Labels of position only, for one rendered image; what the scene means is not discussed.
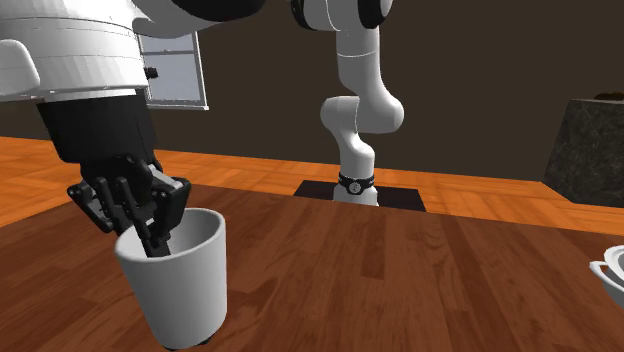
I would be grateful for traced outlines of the white bowl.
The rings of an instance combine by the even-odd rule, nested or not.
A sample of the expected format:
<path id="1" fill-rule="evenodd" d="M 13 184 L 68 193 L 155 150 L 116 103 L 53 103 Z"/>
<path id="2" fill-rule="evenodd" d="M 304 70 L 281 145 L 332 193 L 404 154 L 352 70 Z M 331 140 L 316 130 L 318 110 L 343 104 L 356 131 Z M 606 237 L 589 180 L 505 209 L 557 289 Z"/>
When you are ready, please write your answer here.
<path id="1" fill-rule="evenodd" d="M 624 309 L 624 245 L 608 248 L 604 259 L 590 262 L 589 268 L 602 281 L 609 297 Z"/>

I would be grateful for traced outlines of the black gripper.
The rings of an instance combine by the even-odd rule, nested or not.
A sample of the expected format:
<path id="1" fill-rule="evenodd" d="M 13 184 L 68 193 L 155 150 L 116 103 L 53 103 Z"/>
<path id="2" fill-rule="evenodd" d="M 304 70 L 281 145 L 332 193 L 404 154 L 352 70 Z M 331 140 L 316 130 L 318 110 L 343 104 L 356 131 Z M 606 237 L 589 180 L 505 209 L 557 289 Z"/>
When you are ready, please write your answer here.
<path id="1" fill-rule="evenodd" d="M 102 232 L 121 235 L 132 222 L 114 202 L 112 187 L 125 178 L 133 195 L 152 199 L 147 218 L 138 225 L 146 255 L 168 256 L 170 231 L 182 220 L 191 183 L 156 167 L 149 172 L 156 138 L 145 99 L 99 97 L 44 102 L 37 108 L 59 158 L 80 166 L 84 180 L 67 188 L 75 204 Z"/>

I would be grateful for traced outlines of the white framed window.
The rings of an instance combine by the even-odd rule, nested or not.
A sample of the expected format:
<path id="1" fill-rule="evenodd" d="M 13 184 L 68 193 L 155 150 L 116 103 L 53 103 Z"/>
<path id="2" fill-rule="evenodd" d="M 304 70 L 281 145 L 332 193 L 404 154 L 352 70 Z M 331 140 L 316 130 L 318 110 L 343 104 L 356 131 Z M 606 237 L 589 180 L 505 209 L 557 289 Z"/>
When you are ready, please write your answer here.
<path id="1" fill-rule="evenodd" d="M 137 36 L 148 86 L 147 106 L 151 109 L 209 109 L 198 34 L 174 39 Z"/>

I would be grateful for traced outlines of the dark robot stand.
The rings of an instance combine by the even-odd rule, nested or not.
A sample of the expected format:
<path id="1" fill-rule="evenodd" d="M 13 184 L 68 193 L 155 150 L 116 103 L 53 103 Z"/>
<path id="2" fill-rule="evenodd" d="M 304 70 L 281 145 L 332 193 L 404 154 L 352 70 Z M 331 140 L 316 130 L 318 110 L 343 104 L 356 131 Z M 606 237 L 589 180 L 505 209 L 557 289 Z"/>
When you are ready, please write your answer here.
<path id="1" fill-rule="evenodd" d="M 332 182 L 304 180 L 294 196 L 331 200 L 336 184 Z M 382 207 L 426 212 L 426 207 L 417 189 L 377 186 L 378 204 Z"/>

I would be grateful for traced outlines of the white cup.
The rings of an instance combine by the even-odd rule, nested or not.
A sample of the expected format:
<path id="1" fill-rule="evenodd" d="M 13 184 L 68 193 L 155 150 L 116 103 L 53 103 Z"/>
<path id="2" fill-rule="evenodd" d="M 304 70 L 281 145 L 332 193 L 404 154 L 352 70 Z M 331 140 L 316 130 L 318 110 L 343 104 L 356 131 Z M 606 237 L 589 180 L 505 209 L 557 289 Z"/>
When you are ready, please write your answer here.
<path id="1" fill-rule="evenodd" d="M 185 209 L 168 247 L 168 256 L 148 257 L 129 228 L 114 253 L 158 343 L 187 349 L 209 340 L 226 318 L 224 217 L 210 209 Z"/>

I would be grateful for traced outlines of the dark stone block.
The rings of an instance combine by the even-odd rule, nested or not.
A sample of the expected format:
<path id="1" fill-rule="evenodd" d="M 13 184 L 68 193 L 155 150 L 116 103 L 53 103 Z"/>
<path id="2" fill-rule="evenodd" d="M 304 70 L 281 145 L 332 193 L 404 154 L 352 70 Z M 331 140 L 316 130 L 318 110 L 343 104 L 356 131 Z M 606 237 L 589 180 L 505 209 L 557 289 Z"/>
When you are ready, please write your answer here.
<path id="1" fill-rule="evenodd" d="M 624 100 L 568 102 L 542 183 L 573 203 L 624 209 Z"/>

